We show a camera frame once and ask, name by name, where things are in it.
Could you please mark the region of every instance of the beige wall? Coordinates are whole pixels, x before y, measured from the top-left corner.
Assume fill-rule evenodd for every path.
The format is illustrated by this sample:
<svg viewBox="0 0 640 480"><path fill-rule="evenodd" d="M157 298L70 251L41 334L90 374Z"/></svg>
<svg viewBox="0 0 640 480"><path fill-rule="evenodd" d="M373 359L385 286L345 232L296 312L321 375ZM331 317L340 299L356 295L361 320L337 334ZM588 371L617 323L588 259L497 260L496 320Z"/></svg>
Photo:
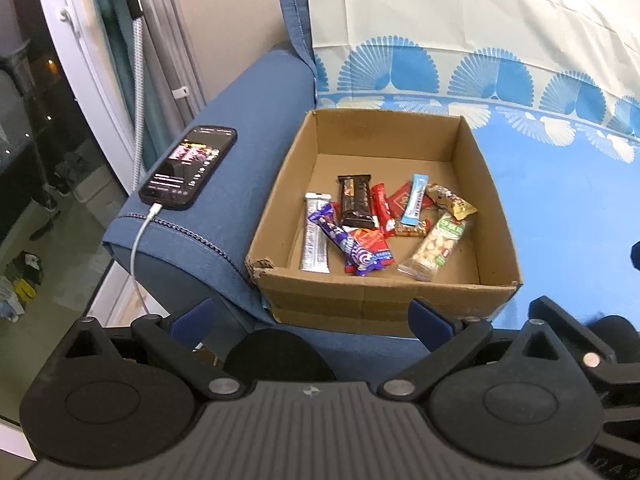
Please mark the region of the beige wall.
<svg viewBox="0 0 640 480"><path fill-rule="evenodd" d="M177 0L196 62L215 97L286 38L278 0Z"/></svg>

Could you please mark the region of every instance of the metal screw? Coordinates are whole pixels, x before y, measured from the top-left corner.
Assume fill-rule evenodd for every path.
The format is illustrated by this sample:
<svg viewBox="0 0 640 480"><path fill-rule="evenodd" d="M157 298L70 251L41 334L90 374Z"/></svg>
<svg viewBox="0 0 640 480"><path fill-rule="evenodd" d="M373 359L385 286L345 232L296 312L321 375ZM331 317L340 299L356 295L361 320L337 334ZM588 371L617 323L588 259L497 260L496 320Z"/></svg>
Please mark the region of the metal screw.
<svg viewBox="0 0 640 480"><path fill-rule="evenodd" d="M600 356L594 352L588 352L582 358L582 362L589 368L595 368L600 364Z"/></svg>
<svg viewBox="0 0 640 480"><path fill-rule="evenodd" d="M231 395L240 389L240 383L230 377L220 377L213 379L209 383L209 390L214 394Z"/></svg>
<svg viewBox="0 0 640 480"><path fill-rule="evenodd" d="M404 379L394 379L393 381L387 381L383 386L384 390L393 396L404 397L411 395L415 391L415 386L409 381Z"/></svg>

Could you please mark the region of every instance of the white door frame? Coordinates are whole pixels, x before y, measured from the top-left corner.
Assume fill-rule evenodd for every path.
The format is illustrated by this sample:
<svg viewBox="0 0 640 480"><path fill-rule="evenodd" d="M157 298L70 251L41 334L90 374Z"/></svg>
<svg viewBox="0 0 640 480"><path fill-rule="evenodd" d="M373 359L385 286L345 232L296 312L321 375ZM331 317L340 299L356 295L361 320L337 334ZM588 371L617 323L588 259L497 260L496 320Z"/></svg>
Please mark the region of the white door frame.
<svg viewBox="0 0 640 480"><path fill-rule="evenodd" d="M60 63L107 161L127 192L133 126L114 78L94 0L40 0Z"/></svg>

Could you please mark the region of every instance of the charging cable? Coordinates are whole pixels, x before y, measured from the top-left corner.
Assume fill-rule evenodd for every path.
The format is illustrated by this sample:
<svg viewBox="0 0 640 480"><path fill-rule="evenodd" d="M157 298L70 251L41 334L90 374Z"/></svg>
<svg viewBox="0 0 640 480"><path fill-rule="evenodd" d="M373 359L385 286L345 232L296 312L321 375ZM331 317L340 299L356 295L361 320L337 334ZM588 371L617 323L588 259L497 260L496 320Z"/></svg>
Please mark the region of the charging cable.
<svg viewBox="0 0 640 480"><path fill-rule="evenodd" d="M158 215L158 213L162 210L162 205L155 203L151 206L149 213L147 213L145 221L142 222L138 234L136 235L136 240L133 242L133 247L131 248L131 258L129 260L129 273L131 279L133 280L133 287L136 289L136 294L138 295L138 299L142 304L142 308L145 310L145 313L149 314L149 309L146 307L145 299L142 297L142 293L140 292L140 286L138 285L138 281L136 280L136 253L138 252L138 246L140 245L140 240L142 239L142 235L145 233L145 230L149 224L153 221L153 219Z"/></svg>

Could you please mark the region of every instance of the smartphone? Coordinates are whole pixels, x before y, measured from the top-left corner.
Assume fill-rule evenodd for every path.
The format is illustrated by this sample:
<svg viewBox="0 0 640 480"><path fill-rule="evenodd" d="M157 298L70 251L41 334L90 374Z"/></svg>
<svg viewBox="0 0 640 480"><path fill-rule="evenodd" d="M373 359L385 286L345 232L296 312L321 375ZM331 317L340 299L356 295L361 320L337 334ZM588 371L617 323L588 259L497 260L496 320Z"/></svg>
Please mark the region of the smartphone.
<svg viewBox="0 0 640 480"><path fill-rule="evenodd" d="M188 131L138 192L147 205L188 209L238 138L226 126L196 126Z"/></svg>

